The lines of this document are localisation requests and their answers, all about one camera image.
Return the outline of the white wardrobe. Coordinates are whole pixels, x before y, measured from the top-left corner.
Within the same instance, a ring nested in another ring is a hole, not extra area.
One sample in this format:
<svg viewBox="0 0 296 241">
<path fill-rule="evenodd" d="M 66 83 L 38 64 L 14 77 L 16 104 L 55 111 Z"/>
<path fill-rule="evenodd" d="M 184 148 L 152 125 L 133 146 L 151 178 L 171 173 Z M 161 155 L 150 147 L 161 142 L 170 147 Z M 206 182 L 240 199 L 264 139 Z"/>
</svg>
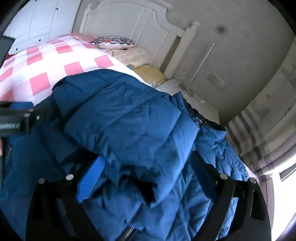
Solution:
<svg viewBox="0 0 296 241">
<path fill-rule="evenodd" d="M 9 54 L 72 32 L 80 0 L 29 1 L 13 18 L 4 35 L 15 39 Z"/>
</svg>

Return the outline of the window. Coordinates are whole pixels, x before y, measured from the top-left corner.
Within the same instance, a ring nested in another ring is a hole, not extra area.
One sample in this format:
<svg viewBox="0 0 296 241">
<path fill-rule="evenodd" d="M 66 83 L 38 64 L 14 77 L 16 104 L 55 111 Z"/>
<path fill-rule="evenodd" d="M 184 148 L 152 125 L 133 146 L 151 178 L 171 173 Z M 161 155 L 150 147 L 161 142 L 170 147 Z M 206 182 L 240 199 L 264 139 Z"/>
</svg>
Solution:
<svg viewBox="0 0 296 241">
<path fill-rule="evenodd" d="M 271 175 L 273 181 L 273 219 L 271 239 L 277 240 L 295 217 L 295 164 Z"/>
</svg>

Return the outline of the white wooden headboard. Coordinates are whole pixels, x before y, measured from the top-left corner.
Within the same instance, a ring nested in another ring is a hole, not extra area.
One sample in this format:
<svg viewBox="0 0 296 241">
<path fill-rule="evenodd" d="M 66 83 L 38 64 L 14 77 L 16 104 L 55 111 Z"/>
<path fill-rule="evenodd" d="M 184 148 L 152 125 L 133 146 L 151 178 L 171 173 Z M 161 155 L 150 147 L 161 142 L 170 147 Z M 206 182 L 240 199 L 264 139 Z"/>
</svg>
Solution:
<svg viewBox="0 0 296 241">
<path fill-rule="evenodd" d="M 99 1 L 95 9 L 85 9 L 79 32 L 134 40 L 150 55 L 151 65 L 171 79 L 200 25 L 194 21 L 183 30 L 171 24 L 166 12 L 172 8 L 165 1 Z"/>
</svg>

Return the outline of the yellow pillow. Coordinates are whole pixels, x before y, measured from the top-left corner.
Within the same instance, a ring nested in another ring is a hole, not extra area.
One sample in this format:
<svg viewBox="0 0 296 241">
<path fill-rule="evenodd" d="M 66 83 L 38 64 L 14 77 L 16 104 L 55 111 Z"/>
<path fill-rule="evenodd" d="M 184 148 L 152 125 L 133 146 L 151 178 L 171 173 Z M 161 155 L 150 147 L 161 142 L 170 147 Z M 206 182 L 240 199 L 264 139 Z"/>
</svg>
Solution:
<svg viewBox="0 0 296 241">
<path fill-rule="evenodd" d="M 140 66 L 138 68 L 133 69 L 133 71 L 137 75 L 139 75 L 146 83 L 153 86 L 162 84 L 166 81 L 163 73 L 154 66 Z"/>
</svg>

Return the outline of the white nightstand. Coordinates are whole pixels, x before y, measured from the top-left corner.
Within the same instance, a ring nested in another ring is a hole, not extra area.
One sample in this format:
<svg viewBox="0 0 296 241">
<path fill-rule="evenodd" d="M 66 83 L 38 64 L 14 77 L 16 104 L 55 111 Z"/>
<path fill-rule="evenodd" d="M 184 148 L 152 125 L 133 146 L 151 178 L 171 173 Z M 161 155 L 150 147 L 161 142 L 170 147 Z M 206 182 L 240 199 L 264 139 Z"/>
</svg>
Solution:
<svg viewBox="0 0 296 241">
<path fill-rule="evenodd" d="M 220 123 L 218 111 L 211 106 L 207 101 L 199 97 L 198 95 L 192 95 L 190 92 L 186 92 L 179 87 L 179 84 L 184 83 L 184 78 L 181 79 L 170 79 L 163 84 L 156 87 L 157 90 L 166 92 L 170 95 L 174 95 L 181 92 L 184 99 L 191 104 L 191 106 L 196 109 L 201 115 L 206 119 Z"/>
</svg>

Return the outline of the blue puffer jacket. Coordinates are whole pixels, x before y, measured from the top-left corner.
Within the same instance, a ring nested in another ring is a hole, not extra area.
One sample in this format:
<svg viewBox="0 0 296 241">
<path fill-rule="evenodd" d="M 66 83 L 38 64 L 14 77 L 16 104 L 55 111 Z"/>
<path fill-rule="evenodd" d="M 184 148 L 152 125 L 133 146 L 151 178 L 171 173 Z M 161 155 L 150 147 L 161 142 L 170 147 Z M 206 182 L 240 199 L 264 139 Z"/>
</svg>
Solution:
<svg viewBox="0 0 296 241">
<path fill-rule="evenodd" d="M 181 93 L 158 91 L 108 69 L 60 80 L 38 105 L 45 119 L 37 143 L 12 158 L 1 185 L 1 240 L 26 240 L 34 190 L 59 181 L 98 156 L 105 167 L 81 205 L 102 240 L 191 240 L 213 202 L 205 162 L 246 181 L 226 130 L 204 118 Z"/>
</svg>

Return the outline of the striped curtain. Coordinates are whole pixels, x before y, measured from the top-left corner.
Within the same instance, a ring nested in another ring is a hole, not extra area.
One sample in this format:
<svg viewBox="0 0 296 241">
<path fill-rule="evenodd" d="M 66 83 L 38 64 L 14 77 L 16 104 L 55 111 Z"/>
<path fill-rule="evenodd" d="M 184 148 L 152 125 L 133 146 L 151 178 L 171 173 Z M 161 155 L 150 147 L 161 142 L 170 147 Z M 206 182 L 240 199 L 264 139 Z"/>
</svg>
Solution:
<svg viewBox="0 0 296 241">
<path fill-rule="evenodd" d="M 234 119 L 227 139 L 260 179 L 287 168 L 295 155 L 295 42 L 278 71 Z"/>
</svg>

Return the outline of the patterned round cushion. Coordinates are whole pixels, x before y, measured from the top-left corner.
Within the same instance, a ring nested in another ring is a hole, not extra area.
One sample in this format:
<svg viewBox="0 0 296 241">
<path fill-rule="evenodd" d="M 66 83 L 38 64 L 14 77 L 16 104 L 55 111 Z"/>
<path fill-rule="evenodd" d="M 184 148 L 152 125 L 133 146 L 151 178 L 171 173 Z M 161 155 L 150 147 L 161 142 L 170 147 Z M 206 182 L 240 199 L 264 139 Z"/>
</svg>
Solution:
<svg viewBox="0 0 296 241">
<path fill-rule="evenodd" d="M 136 46 L 135 41 L 132 39 L 118 36 L 99 37 L 93 39 L 90 43 L 99 49 L 105 50 L 123 50 Z"/>
</svg>

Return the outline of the cream fluffy pillow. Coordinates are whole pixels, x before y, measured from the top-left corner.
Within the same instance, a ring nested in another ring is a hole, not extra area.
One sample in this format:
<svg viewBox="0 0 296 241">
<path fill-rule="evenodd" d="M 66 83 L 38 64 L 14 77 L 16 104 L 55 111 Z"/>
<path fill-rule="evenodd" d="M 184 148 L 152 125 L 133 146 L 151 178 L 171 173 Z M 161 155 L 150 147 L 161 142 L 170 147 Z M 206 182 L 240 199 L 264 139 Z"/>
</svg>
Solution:
<svg viewBox="0 0 296 241">
<path fill-rule="evenodd" d="M 150 65 L 151 56 L 140 47 L 133 47 L 123 50 L 107 50 L 108 54 L 130 69 L 144 65 Z"/>
</svg>

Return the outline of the wall power socket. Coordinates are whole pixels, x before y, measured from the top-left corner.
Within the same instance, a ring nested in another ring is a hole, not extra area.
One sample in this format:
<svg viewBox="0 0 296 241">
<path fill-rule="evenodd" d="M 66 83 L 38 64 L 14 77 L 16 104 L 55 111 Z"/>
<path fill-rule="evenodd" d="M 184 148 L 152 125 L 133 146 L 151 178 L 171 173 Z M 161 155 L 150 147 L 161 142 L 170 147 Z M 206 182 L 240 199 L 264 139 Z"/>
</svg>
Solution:
<svg viewBox="0 0 296 241">
<path fill-rule="evenodd" d="M 216 75 L 213 72 L 210 73 L 206 79 L 209 83 L 211 83 L 220 92 L 222 92 L 226 86 L 226 83 L 218 75 Z"/>
</svg>

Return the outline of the pink white checkered quilt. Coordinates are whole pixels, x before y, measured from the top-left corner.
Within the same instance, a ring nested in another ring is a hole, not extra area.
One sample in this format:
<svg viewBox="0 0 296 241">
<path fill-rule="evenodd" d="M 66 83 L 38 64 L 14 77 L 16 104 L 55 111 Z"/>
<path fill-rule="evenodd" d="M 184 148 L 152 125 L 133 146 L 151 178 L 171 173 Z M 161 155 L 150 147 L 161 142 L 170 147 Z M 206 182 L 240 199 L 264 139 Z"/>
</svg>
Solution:
<svg viewBox="0 0 296 241">
<path fill-rule="evenodd" d="M 4 61 L 1 67 L 1 101 L 39 104 L 66 76 L 110 69 L 144 80 L 123 63 L 79 38 L 67 35 L 38 44 Z"/>
</svg>

